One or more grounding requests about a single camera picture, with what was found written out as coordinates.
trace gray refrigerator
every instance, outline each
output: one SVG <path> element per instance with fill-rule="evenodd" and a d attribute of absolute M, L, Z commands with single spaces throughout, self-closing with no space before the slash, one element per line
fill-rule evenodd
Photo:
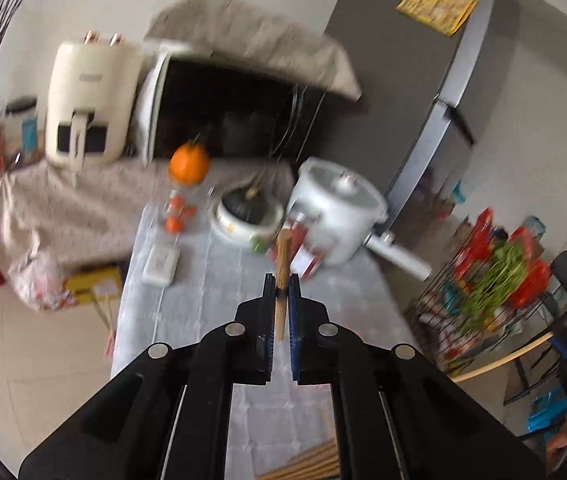
<path fill-rule="evenodd" d="M 402 0 L 338 0 L 326 33 L 348 51 L 363 89 L 358 103 L 327 97 L 310 150 L 368 178 L 388 200 L 389 227 L 444 135 L 470 152 L 457 110 L 486 34 L 494 0 L 479 0 L 452 36 L 395 10 Z"/>

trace air fryer handle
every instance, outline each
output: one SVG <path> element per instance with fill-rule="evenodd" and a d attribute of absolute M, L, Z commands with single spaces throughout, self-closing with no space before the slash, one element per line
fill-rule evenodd
<path fill-rule="evenodd" d="M 88 125 L 95 117 L 94 110 L 75 110 L 70 122 L 70 169 L 79 171 L 83 167 L 86 153 L 86 133 Z"/>

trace plastic bag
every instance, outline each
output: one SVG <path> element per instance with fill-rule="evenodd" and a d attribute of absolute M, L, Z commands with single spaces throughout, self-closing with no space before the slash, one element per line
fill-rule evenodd
<path fill-rule="evenodd" d="M 38 254 L 12 276 L 11 282 L 20 299 L 33 310 L 56 310 L 75 303 L 64 286 L 66 278 L 66 273 L 52 256 Z"/>

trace rice cooker knob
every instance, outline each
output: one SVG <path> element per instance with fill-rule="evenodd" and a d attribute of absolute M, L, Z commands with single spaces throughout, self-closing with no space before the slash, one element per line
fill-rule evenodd
<path fill-rule="evenodd" d="M 352 196 L 357 192 L 356 176 L 347 171 L 336 176 L 332 181 L 332 187 L 342 196 Z"/>
<path fill-rule="evenodd" d="M 391 231 L 384 231 L 379 235 L 379 239 L 386 245 L 392 245 L 395 241 L 395 235 Z"/>

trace air fryer display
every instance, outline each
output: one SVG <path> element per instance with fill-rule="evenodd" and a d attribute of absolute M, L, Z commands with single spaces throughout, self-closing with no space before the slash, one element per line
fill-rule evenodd
<path fill-rule="evenodd" d="M 86 129 L 86 146 L 84 153 L 103 153 L 106 150 L 106 134 L 108 126 L 90 124 Z M 60 123 L 57 127 L 57 151 L 70 153 L 70 123 Z"/>

